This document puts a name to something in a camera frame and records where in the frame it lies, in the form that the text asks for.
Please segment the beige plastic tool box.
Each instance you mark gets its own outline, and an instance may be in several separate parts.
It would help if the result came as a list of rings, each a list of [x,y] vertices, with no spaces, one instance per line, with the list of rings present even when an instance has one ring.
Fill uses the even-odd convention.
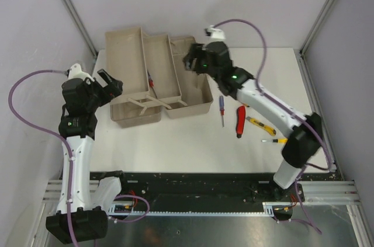
[[[123,93],[110,104],[110,118],[123,128],[156,123],[165,110],[170,119],[209,112],[209,81],[184,69],[193,36],[149,35],[142,28],[105,33],[108,73],[123,82]],[[150,73],[157,93],[148,83]]]

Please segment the red folding knife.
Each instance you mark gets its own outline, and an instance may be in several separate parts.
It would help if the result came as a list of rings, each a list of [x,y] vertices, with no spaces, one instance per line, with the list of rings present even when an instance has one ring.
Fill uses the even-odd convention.
[[[244,105],[240,106],[236,110],[236,137],[241,138],[244,132],[246,118],[246,107]]]

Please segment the small blue red screwdriver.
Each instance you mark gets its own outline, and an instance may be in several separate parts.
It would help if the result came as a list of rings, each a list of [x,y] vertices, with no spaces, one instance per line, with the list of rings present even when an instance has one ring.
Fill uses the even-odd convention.
[[[220,115],[221,115],[221,125],[224,127],[224,97],[223,95],[219,96],[219,108],[220,108]]]

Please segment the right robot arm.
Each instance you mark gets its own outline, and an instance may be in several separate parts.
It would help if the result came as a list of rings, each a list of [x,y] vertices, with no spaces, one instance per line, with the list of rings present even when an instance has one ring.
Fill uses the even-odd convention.
[[[252,107],[287,138],[282,149],[283,161],[269,187],[271,197],[283,201],[323,143],[321,117],[317,113],[303,115],[269,93],[251,73],[234,66],[222,41],[191,44],[183,63],[187,71],[209,75],[223,95]]]

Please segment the yellow handle screwdriver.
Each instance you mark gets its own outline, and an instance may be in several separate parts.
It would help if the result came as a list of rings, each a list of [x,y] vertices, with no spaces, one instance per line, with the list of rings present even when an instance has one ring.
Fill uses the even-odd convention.
[[[261,142],[276,143],[276,144],[286,144],[288,141],[287,138],[276,138],[271,140],[261,140]]]

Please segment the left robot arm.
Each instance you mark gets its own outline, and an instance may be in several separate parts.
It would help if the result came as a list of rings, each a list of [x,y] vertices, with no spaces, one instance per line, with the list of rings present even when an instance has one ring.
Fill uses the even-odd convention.
[[[106,86],[74,64],[61,86],[65,103],[58,131],[63,138],[63,180],[56,213],[47,217],[46,228],[63,244],[104,238],[113,200],[123,200],[129,193],[129,185],[118,177],[106,177],[90,191],[89,167],[98,122],[95,112],[123,92],[122,81],[104,69],[98,74]]]

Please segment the large blue red screwdriver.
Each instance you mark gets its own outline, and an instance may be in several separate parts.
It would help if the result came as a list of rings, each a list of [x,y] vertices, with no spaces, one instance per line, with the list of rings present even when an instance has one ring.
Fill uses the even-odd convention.
[[[157,96],[157,93],[156,93],[156,90],[155,90],[155,87],[154,87],[154,81],[153,81],[149,72],[147,72],[147,76],[148,76],[149,86],[150,86],[151,90],[153,91],[155,97],[157,98],[158,96]]]

